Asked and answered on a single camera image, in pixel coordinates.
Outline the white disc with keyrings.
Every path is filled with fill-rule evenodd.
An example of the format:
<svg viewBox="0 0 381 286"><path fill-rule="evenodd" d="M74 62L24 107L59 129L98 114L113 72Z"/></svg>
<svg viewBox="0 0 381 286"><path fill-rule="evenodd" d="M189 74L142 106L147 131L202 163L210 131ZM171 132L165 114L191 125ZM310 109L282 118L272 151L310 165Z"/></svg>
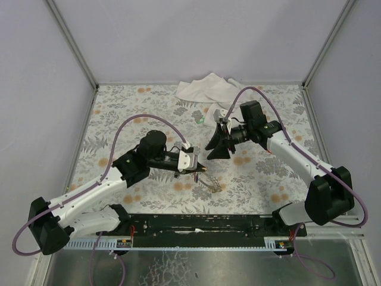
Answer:
<svg viewBox="0 0 381 286"><path fill-rule="evenodd" d="M223 190L218 179L207 173L202 173L201 176L198 177L198 182L207 187L212 193L222 192Z"/></svg>

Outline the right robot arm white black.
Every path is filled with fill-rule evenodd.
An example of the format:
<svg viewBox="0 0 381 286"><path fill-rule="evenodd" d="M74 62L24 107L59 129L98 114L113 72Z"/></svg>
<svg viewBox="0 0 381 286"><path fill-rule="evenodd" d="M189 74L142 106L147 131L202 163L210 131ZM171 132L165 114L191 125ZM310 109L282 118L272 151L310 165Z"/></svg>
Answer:
<svg viewBox="0 0 381 286"><path fill-rule="evenodd" d="M248 141L283 160L308 187L304 201L278 210L287 226L310 221L322 226L354 207L354 196L349 192L351 174L346 168L334 168L288 139L278 121L267 120L258 101L241 104L240 109L243 123L234 128L227 110L214 111L216 129L206 146L209 160L229 159L236 145Z"/></svg>

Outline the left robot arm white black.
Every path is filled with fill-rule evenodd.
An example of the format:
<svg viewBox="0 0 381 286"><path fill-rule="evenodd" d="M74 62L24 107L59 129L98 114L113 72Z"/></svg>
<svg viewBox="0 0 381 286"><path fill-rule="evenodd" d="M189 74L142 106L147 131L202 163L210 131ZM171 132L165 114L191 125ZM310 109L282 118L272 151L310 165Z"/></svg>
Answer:
<svg viewBox="0 0 381 286"><path fill-rule="evenodd" d="M178 152L172 152L167 150L166 142L163 132L150 130L137 146L114 160L98 178L50 201L42 197L32 201L29 229L42 254L53 254L76 237L120 228L129 218L122 206L108 206L94 213L85 210L102 198L146 179L151 169L168 170L176 176L206 171L188 143Z"/></svg>

